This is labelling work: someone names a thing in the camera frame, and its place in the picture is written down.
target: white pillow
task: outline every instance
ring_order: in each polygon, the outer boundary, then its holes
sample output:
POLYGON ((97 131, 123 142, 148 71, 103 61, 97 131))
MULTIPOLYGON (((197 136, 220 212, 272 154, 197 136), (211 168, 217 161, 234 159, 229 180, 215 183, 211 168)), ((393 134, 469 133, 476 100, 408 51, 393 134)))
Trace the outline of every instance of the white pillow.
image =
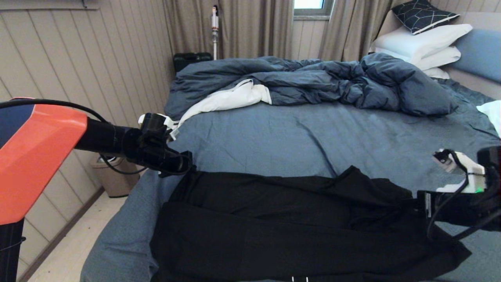
POLYGON ((454 46, 445 47, 442 51, 424 57, 414 65, 420 70, 427 70, 453 63, 461 58, 461 52, 454 46))
POLYGON ((432 68, 423 71, 427 76, 434 78, 450 79, 449 74, 439 68, 432 68))
POLYGON ((501 101, 493 101, 477 106, 477 110, 486 114, 490 122, 494 125, 497 134, 501 137, 501 101))
POLYGON ((375 52, 386 53, 416 64, 421 59, 442 51, 472 29, 468 24, 447 25, 412 35, 405 26, 401 26, 396 31, 376 39, 373 46, 375 52))

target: blue pillow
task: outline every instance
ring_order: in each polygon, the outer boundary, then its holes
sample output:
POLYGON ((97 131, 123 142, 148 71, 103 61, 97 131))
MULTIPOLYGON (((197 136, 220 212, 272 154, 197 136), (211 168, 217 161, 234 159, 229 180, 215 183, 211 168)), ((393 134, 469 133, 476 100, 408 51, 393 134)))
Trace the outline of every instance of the blue pillow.
POLYGON ((456 47, 461 59, 455 69, 501 83, 501 32, 473 29, 459 38, 456 47))

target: black garment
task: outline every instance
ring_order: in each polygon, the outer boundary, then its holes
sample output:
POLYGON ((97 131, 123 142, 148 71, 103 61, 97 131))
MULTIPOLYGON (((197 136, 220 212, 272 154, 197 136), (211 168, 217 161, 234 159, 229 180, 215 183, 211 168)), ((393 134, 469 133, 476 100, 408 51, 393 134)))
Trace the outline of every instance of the black garment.
POLYGON ((425 219, 400 205, 409 198, 355 167, 335 179, 191 173, 158 216, 158 278, 403 282, 458 267, 470 252, 429 242, 425 219))

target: bed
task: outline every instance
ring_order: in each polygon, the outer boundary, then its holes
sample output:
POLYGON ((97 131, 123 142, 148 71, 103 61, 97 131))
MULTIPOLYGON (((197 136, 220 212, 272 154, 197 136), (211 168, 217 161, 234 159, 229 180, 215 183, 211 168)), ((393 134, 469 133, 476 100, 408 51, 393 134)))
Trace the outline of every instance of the bed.
MULTIPOLYGON (((476 109, 492 98, 454 80, 434 83, 457 105, 451 114, 415 116, 339 102, 258 103, 195 115, 169 146, 192 151, 197 168, 208 172, 336 177, 353 165, 371 178, 388 178, 414 193, 434 190, 461 180, 431 160, 435 150, 451 148, 475 156, 481 148, 499 145, 493 125, 476 109)), ((180 179, 161 179, 150 170, 142 176, 96 241, 81 281, 151 279, 158 269, 149 248, 157 214, 180 179)), ((449 224, 440 226, 449 233, 462 230, 449 224)), ((473 255, 439 280, 498 280, 499 233, 479 231, 463 242, 473 255)))

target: black case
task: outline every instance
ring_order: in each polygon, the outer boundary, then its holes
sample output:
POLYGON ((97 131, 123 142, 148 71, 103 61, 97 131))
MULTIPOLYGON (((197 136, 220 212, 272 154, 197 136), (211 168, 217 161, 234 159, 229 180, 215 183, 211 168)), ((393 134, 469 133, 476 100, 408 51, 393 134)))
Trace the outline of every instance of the black case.
POLYGON ((174 70, 176 73, 184 69, 187 65, 203 62, 212 61, 212 55, 210 53, 179 53, 174 55, 174 70))

